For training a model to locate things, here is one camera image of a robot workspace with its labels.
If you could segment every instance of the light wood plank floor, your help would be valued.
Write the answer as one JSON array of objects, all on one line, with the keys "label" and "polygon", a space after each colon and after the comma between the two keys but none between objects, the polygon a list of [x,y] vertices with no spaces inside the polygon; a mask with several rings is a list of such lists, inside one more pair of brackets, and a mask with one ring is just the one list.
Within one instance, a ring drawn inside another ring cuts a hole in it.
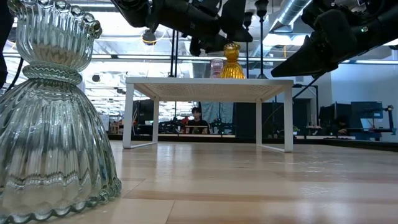
[{"label": "light wood plank floor", "polygon": [[122,196],[54,223],[397,224],[398,154],[295,145],[112,143]]}]

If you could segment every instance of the person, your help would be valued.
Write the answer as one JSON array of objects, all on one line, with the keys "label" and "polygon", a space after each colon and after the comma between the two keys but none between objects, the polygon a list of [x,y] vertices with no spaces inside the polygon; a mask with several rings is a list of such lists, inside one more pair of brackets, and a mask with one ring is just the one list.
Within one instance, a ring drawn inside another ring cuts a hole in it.
[{"label": "person", "polygon": [[5,84],[7,80],[7,65],[2,54],[4,50],[4,46],[6,45],[6,41],[8,35],[12,29],[12,24],[14,23],[14,16],[11,15],[7,1],[0,1],[0,89]]},{"label": "person", "polygon": [[189,127],[187,132],[190,134],[208,134],[208,123],[201,119],[201,109],[194,107],[192,108],[193,120],[188,121],[188,126],[202,126],[202,127]]},{"label": "person", "polygon": [[347,119],[343,116],[340,116],[336,119],[335,127],[334,127],[334,134],[339,136],[349,136],[348,132],[348,122]]}]

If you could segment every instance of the table leg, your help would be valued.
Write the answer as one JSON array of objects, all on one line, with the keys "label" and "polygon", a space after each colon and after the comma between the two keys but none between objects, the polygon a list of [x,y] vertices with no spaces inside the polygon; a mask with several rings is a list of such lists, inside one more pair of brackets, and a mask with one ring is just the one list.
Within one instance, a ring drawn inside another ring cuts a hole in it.
[{"label": "table leg", "polygon": [[157,143],[159,136],[159,97],[154,99],[154,125],[152,130],[152,142]]},{"label": "table leg", "polygon": [[124,107],[123,148],[131,149],[131,124],[134,101],[134,84],[126,85],[126,104]]},{"label": "table leg", "polygon": [[256,100],[256,144],[261,145],[262,144],[262,111],[261,111],[261,106],[262,106],[262,100],[257,99]]},{"label": "table leg", "polygon": [[293,93],[292,88],[287,87],[284,91],[284,114],[285,114],[285,152],[293,151]]}]

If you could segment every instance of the ceiling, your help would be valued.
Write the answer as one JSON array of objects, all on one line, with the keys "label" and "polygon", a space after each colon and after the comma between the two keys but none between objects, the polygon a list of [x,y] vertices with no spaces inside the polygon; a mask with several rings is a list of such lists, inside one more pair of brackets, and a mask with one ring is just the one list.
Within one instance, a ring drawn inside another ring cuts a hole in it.
[{"label": "ceiling", "polygon": [[[131,27],[123,18],[116,8],[111,4],[110,0],[72,0],[71,4],[80,5],[83,10],[89,11],[100,21],[103,28],[103,35],[95,42],[93,53],[96,55],[170,55],[171,54],[171,40],[173,31],[167,27],[159,26],[155,32],[157,42],[153,46],[148,46],[142,41],[142,34],[146,28]],[[356,0],[339,0],[339,3],[352,5]],[[246,11],[255,12],[255,1],[248,0],[246,2]],[[273,23],[271,18],[275,18],[282,0],[269,0],[268,15],[264,23],[265,34]],[[252,24],[249,31],[253,36],[254,41],[249,44],[248,53],[252,57],[259,57],[259,45],[262,42],[260,39],[260,23],[257,16],[253,16]],[[311,33],[311,28],[305,25],[300,19],[294,23],[294,29],[289,38],[293,39],[297,35]],[[190,56],[190,37],[178,40],[178,55]],[[264,54],[268,57],[289,57],[299,49],[299,46],[270,46],[266,48]],[[7,42],[4,52],[17,53],[15,45],[12,42]],[[222,52],[209,54],[215,57],[222,57]],[[246,55],[246,43],[241,44],[241,56]],[[383,59],[391,55],[389,47],[379,47],[369,53],[362,55],[361,59]],[[18,58],[6,58],[9,69],[9,76],[7,82],[12,82],[14,74],[16,73],[19,63]],[[85,80],[86,94],[93,100],[93,103],[103,111],[106,108],[111,111],[124,110],[124,95],[117,93],[117,88],[125,90],[126,77],[167,77],[170,71],[170,62],[167,60],[136,60],[134,62],[110,61],[110,60],[96,60],[92,62],[86,70],[81,74]],[[210,72],[209,62],[192,62],[182,61],[177,64],[178,77],[202,77],[203,74]],[[94,82],[93,75],[99,75],[101,81]],[[26,80],[23,75],[17,81],[17,84]],[[135,97],[141,97],[140,93],[136,93]]]}]

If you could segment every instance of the table top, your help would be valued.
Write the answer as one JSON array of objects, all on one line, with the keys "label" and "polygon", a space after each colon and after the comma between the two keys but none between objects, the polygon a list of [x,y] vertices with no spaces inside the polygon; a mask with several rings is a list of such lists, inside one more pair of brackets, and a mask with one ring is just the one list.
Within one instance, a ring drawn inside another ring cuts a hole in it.
[{"label": "table top", "polygon": [[160,101],[266,101],[293,86],[293,80],[127,77],[126,84]]}]

